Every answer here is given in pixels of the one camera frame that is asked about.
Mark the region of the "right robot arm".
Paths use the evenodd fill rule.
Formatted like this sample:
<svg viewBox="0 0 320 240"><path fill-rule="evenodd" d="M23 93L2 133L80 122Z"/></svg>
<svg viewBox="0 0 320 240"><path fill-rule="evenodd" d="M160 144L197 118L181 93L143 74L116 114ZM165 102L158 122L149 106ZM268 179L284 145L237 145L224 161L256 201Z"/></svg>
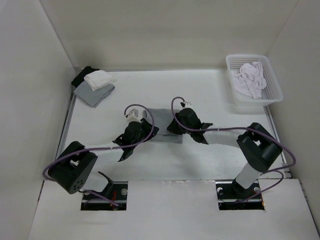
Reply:
<svg viewBox="0 0 320 240"><path fill-rule="evenodd" d="M172 111L173 120L167 130L175 135L189 135L195 142L204 145L225 145L239 148L247 163L232 181L231 190L234 198L249 196L250 187L264 173L267 173L283 148L259 123L245 127L241 133L237 129L209 129L213 124L201 122L190 107Z"/></svg>

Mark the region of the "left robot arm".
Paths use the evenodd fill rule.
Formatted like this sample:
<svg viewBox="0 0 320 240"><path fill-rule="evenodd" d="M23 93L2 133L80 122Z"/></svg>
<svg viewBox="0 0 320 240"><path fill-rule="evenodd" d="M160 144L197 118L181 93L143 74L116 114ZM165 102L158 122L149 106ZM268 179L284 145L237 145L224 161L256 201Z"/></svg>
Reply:
<svg viewBox="0 0 320 240"><path fill-rule="evenodd" d="M55 181L69 194L79 190L95 191L100 199L112 195L112 186L106 182L97 183L92 173L98 158L103 154L111 162L122 162L128 159L137 145L149 141L157 135L159 128L142 118L130 122L110 144L86 147L78 141L71 142L58 159L43 170L43 176Z"/></svg>

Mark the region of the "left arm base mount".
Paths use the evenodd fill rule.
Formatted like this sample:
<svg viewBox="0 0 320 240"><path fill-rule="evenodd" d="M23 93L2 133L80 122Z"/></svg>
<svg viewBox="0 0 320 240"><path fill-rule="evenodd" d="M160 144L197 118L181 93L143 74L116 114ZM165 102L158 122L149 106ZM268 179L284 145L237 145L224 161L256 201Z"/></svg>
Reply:
<svg viewBox="0 0 320 240"><path fill-rule="evenodd" d="M92 193L81 190L82 201L81 211L126 211L129 183L127 181L113 181L106 174L98 171L103 178L102 191L95 191L98 195L118 204L115 206L104 198L98 197Z"/></svg>

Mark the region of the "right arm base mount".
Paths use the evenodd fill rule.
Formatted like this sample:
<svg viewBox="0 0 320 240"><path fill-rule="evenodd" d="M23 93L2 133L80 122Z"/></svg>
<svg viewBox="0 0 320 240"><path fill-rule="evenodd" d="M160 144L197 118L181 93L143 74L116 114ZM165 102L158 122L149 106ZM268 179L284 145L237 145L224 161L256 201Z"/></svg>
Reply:
<svg viewBox="0 0 320 240"><path fill-rule="evenodd" d="M232 181L216 181L218 208L221 211L264 210L262 195L256 180L248 189L237 188Z"/></svg>

